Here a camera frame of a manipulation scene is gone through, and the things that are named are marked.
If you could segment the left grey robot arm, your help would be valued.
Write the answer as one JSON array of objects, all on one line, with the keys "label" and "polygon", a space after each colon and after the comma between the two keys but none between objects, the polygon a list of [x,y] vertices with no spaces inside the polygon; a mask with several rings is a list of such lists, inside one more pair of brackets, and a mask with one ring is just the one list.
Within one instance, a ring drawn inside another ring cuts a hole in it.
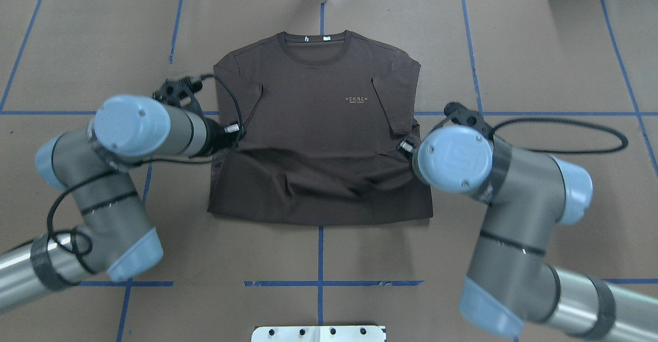
[{"label": "left grey robot arm", "polygon": [[61,194],[46,232],[2,254],[2,313],[106,273],[120,282],[163,258],[130,170],[205,164],[244,136],[237,97],[215,74],[166,80],[152,96],[115,95],[87,126],[45,143],[35,168]]}]

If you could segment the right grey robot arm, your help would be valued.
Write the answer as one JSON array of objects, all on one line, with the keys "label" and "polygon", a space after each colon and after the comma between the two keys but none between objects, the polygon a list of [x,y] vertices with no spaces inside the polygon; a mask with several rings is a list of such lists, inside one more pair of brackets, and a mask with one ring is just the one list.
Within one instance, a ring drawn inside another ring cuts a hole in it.
[{"label": "right grey robot arm", "polygon": [[656,341],[656,298],[602,279],[549,265],[545,253],[557,225],[577,223],[594,192],[590,174],[552,150],[513,147],[496,126],[458,102],[425,138],[404,138],[397,149],[419,181],[486,204],[459,311],[493,335],[517,339],[527,322],[569,337]]}]

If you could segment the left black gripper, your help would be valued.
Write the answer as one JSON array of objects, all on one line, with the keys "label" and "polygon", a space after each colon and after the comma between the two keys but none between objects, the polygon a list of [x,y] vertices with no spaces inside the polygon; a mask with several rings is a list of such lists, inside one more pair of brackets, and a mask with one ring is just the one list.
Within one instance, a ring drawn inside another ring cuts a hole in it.
[{"label": "left black gripper", "polygon": [[160,89],[153,92],[153,100],[163,105],[180,109],[188,116],[190,138],[186,149],[181,152],[188,158],[210,157],[221,150],[232,148],[232,139],[245,136],[243,122],[221,125],[205,116],[196,98],[209,76],[186,76],[178,80],[165,80]]}]

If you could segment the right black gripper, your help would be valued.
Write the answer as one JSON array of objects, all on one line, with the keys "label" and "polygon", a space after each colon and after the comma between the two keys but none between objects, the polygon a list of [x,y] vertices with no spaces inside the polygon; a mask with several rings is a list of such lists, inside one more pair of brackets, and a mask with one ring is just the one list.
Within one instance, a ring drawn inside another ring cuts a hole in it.
[{"label": "right black gripper", "polygon": [[[485,121],[482,113],[470,110],[461,103],[456,101],[447,103],[444,107],[444,115],[445,118],[438,122],[432,128],[432,131],[443,128],[450,121],[453,125],[462,125],[474,129],[486,139],[494,138],[493,127]],[[403,139],[397,146],[397,151],[404,156],[413,156],[415,150],[414,142],[409,139]]]}]

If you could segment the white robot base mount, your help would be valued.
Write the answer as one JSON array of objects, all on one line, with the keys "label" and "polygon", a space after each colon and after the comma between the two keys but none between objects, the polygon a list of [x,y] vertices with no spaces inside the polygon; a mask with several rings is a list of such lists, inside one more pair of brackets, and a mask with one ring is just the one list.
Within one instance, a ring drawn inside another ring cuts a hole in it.
[{"label": "white robot base mount", "polygon": [[376,325],[263,326],[251,341],[387,341],[386,328]]}]

